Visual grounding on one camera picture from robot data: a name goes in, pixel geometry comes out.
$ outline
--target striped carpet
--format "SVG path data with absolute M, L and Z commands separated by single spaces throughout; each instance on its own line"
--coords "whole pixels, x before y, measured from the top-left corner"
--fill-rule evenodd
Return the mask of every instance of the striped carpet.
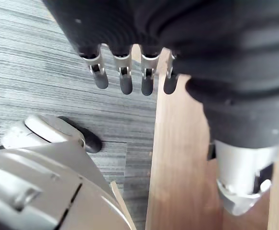
M 156 110 L 156 90 L 122 94 L 112 55 L 102 47 L 109 87 L 99 90 L 40 0 L 0 0 L 0 138 L 32 113 L 67 116 L 104 141 L 92 155 L 108 182 L 116 180 L 142 230 L 145 227 Z

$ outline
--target floor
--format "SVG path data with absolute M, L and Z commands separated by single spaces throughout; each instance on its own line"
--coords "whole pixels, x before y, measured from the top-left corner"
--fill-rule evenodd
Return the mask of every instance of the floor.
M 102 152 L 91 157 L 116 180 L 138 230 L 145 228 L 156 111 L 155 92 L 140 92 L 133 62 L 131 95 L 122 94 L 107 47 L 110 85 L 99 90 L 40 0 L 0 0 L 0 138 L 32 113 L 64 115 L 96 133 Z

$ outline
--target black fingertip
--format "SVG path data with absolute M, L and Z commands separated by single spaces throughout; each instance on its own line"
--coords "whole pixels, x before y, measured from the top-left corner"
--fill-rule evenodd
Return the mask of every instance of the black fingertip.
M 131 77 L 120 78 L 120 88 L 125 95 L 129 95 L 133 91 L 133 84 Z
M 58 118 L 67 122 L 68 124 L 76 128 L 78 131 L 80 131 L 83 134 L 85 138 L 86 152 L 97 153 L 101 151 L 103 144 L 101 139 L 97 135 L 95 135 L 93 132 L 89 131 L 88 129 L 79 126 L 77 123 L 73 122 L 72 120 L 70 120 L 65 116 L 58 116 Z
M 164 83 L 164 92 L 165 94 L 172 94 L 177 87 L 178 83 L 178 78 L 176 75 L 172 74 L 171 78 L 165 78 L 165 83 Z
M 104 74 L 94 74 L 94 80 L 95 80 L 95 83 L 96 83 L 96 86 L 99 88 L 99 89 L 106 89 L 108 86 L 109 86 L 109 80 L 107 78 L 107 75 L 106 73 Z
M 153 79 L 150 78 L 142 79 L 141 92 L 144 96 L 149 96 L 153 92 L 153 82 Z

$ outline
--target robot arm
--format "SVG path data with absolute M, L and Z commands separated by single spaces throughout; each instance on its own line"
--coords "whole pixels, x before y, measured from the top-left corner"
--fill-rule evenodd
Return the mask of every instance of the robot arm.
M 203 104 L 224 207 L 240 215 L 269 189 L 279 151 L 279 1 L 44 3 L 99 88 L 108 85 L 101 43 L 114 55 L 124 94 L 132 92 L 132 44 L 141 45 L 144 95 L 160 49 L 171 49 L 164 91 L 174 92 L 178 74 L 191 75 L 186 90 Z

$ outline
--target small wooden piece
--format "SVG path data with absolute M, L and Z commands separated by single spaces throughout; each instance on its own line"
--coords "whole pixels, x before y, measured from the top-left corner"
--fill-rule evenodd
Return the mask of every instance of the small wooden piece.
M 118 186 L 117 186 L 115 181 L 111 182 L 111 187 L 112 187 L 112 192 L 114 193 L 114 196 L 116 197 L 116 200 L 117 200 L 118 204 L 120 205 L 123 214 L 125 215 L 126 219 L 128 220 L 128 222 L 129 222 L 129 224 L 131 226 L 131 230 L 136 230 L 134 222 L 133 222 L 133 220 L 131 218 L 131 215 L 130 215 L 130 213 L 129 213 L 126 205 L 125 205 L 125 202 L 124 202 L 124 200 L 123 200 L 123 198 L 122 198 L 122 196 L 121 196 L 121 194 L 119 192 L 119 188 L 118 188 Z

